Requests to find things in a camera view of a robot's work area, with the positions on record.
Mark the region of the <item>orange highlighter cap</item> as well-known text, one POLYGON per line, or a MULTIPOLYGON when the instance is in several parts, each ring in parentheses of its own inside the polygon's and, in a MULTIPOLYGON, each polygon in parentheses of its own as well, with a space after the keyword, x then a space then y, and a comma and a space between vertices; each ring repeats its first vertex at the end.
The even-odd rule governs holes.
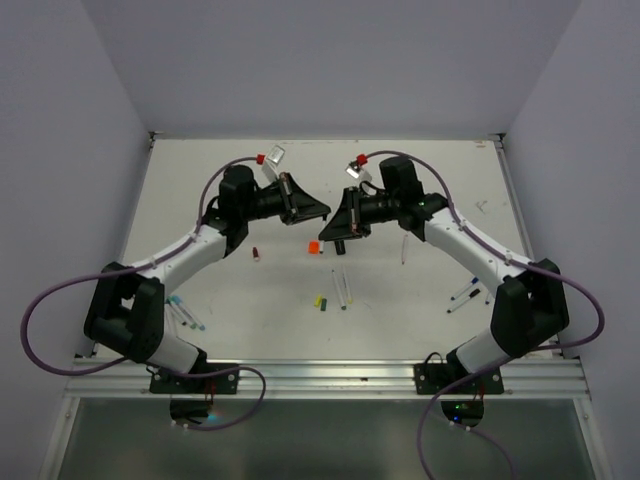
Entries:
POLYGON ((320 253, 320 244, 318 241, 310 241, 308 244, 308 253, 317 255, 320 253))

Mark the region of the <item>yellow marker pen body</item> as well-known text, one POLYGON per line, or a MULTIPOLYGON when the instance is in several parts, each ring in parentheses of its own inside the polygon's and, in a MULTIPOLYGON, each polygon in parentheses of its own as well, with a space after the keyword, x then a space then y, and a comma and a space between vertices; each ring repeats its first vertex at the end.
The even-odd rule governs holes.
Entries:
POLYGON ((350 285, 348 272, 345 265, 342 266, 342 278, 343 278, 343 283, 345 288, 346 302, 347 304, 351 305, 353 303, 353 295, 352 295, 352 289, 350 285))

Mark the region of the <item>green marker pen body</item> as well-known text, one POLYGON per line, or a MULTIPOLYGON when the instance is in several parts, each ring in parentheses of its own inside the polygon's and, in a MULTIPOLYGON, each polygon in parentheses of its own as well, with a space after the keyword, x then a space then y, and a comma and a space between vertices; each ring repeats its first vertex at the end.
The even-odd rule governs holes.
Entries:
POLYGON ((347 309, 347 303, 344 296, 343 287, 341 286, 340 280, 338 278, 338 275, 335 269, 331 270, 331 277, 332 277, 333 285, 338 297, 340 309, 344 311, 347 309))

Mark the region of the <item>dark blue capped pen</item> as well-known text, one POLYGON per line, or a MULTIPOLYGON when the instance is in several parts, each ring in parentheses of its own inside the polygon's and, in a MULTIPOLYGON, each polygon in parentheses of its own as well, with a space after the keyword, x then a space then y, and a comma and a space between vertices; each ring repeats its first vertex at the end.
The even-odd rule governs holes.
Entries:
POLYGON ((456 291, 454 294, 450 296, 451 301, 457 300, 459 297, 464 295, 467 291, 473 289, 475 285, 478 283, 478 278, 473 277, 469 282, 467 282, 461 289, 456 291))

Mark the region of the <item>light blue capped pen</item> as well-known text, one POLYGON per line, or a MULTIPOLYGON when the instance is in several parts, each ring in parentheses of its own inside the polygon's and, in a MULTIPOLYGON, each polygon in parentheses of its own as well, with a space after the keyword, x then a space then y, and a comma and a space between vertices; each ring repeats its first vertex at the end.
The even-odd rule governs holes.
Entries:
POLYGON ((189 319, 193 329, 205 331, 205 325, 198 319, 196 314, 186 305, 186 303, 177 295, 172 296, 174 304, 181 310, 181 312, 189 319))

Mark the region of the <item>black orange highlighter body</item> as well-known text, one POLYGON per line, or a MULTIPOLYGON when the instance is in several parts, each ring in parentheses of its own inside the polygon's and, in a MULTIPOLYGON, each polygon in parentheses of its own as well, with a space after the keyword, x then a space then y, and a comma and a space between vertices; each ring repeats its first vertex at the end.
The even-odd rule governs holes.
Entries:
POLYGON ((335 253, 338 256, 343 256, 346 254, 346 245, 344 240, 338 240, 334 242, 335 253))

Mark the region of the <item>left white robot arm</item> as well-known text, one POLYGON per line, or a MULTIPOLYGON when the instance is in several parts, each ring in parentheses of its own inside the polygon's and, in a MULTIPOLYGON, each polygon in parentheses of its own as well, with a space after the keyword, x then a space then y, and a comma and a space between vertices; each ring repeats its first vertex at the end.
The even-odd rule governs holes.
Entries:
POLYGON ((200 201, 192 232, 146 260, 103 269, 84 323, 89 339, 127 360, 171 372, 189 393, 207 383, 207 355, 166 332, 166 300, 202 269, 230 256, 247 237, 250 222, 277 217, 296 225, 331 211, 287 172, 261 187, 252 169, 236 161, 213 179, 218 194, 200 201))

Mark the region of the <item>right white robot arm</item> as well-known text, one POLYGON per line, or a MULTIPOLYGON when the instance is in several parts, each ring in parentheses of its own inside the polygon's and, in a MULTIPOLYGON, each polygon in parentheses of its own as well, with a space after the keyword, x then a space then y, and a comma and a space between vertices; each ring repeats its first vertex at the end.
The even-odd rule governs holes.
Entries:
POLYGON ((480 382, 481 370, 520 358, 567 327, 566 298, 553 262, 534 262, 475 229, 447 191, 425 192, 410 156, 393 155, 380 162, 379 170, 382 189, 374 194, 344 189, 319 238, 365 238, 372 225, 394 221, 478 279, 493 298, 492 317, 486 329, 447 354, 445 379, 451 389, 470 391, 480 382))

